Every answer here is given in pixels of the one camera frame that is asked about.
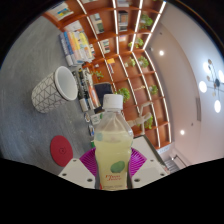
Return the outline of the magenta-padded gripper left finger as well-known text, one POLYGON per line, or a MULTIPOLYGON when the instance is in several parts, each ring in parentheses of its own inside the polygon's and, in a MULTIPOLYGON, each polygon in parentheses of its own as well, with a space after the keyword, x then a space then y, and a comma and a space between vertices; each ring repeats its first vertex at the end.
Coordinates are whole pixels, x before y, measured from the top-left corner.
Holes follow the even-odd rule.
POLYGON ((60 172, 59 177, 78 186, 94 189, 97 173, 95 149, 92 148, 80 158, 72 158, 60 172))

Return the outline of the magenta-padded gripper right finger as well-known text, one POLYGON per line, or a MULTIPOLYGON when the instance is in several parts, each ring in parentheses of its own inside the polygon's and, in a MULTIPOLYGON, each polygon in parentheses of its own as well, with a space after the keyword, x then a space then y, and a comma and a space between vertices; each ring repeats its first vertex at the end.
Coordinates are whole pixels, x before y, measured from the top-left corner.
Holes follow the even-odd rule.
POLYGON ((129 177, 134 189, 146 186, 168 174, 167 167, 156 158, 146 158, 141 152, 132 148, 129 161, 129 177))

